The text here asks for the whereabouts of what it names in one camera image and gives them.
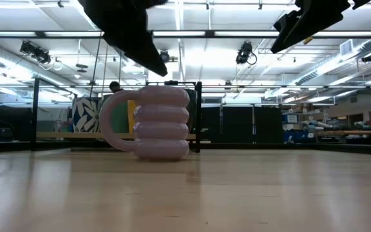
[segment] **ceiling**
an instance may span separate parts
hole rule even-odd
[[[206,9],[206,2],[184,0],[179,9],[177,2],[171,0],[167,5],[152,8],[148,10],[149,29],[271,30],[282,14],[296,9],[291,0],[263,0],[262,10],[258,10],[258,2],[253,0],[209,0],[210,10]],[[62,1],[62,4],[64,8],[59,8],[56,1],[50,0],[2,0],[0,30],[98,30],[84,14],[77,0]],[[176,17],[176,11],[181,11],[179,18]],[[349,8],[343,15],[344,20],[328,30],[371,30],[371,3],[355,11]],[[19,64],[25,61],[37,64],[30,57],[21,60],[23,55],[19,49],[23,41],[0,39],[0,48],[18,56]],[[129,60],[120,61],[119,54],[103,40],[81,39],[80,49],[77,39],[27,41],[49,50],[53,60],[57,58],[61,61],[61,70],[51,68],[48,71],[70,83],[88,84],[95,77],[97,84],[103,81],[109,84],[113,80],[121,80],[122,84],[129,85],[144,84],[144,69]],[[244,41],[250,41],[258,55],[258,62],[250,69],[247,69],[247,65],[237,65],[235,62],[237,50]],[[272,54],[270,48],[274,39],[181,39],[184,79],[215,85],[224,84],[225,81],[232,81],[233,84],[287,84],[284,77],[299,74],[338,52],[340,44],[345,41],[314,39],[307,45],[299,43],[288,50]],[[180,56],[178,39],[155,39],[154,42],[159,50],[167,50],[170,56]],[[99,61],[95,65],[97,50]],[[87,72],[77,73],[77,63],[88,65]],[[360,64],[360,68],[365,66],[367,64]],[[178,63],[168,63],[167,67],[170,73],[167,77],[149,74],[149,80],[168,81],[180,77]],[[342,78],[354,72],[357,72],[356,62],[329,70],[326,74]]]

